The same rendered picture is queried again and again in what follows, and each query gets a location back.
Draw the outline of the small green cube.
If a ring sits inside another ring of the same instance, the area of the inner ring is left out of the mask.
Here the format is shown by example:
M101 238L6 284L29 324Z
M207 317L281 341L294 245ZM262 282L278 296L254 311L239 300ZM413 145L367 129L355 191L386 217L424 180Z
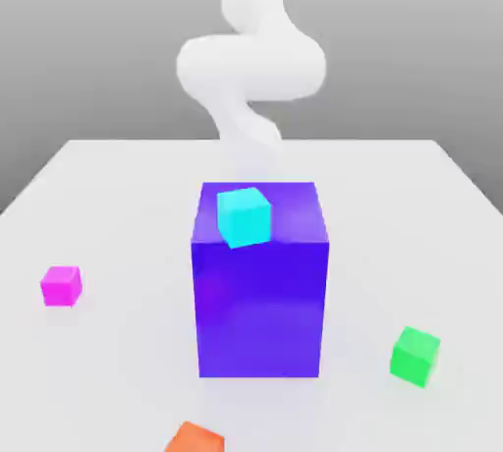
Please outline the small green cube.
M393 346L390 373L424 388L435 367L439 348L439 338L406 326Z

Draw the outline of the small orange cube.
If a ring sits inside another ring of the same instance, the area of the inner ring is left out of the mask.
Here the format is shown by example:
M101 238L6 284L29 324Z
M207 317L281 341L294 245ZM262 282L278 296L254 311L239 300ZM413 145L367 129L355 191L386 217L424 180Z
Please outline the small orange cube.
M184 422L164 452L225 452L225 438L197 424Z

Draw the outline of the small cyan cube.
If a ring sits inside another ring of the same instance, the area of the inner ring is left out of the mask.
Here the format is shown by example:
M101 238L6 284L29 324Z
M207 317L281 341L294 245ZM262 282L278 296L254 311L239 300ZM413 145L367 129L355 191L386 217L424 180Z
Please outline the small cyan cube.
M271 204L255 187L218 193L217 227L231 249L267 243Z

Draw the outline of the small magenta cube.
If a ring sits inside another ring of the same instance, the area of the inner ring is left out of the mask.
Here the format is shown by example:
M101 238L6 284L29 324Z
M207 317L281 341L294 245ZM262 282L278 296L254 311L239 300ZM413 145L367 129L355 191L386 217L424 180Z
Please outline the small magenta cube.
M80 269L71 265L51 266L41 279L40 288L47 307L73 307L83 290Z

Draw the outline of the large purple box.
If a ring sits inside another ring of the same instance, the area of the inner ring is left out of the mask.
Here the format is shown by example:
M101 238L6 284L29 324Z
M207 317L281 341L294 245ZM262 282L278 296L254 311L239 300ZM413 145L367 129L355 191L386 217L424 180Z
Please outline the large purple box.
M258 183L272 205L269 242L230 248L205 182L191 240L198 371L202 377L319 374L329 237L314 183Z

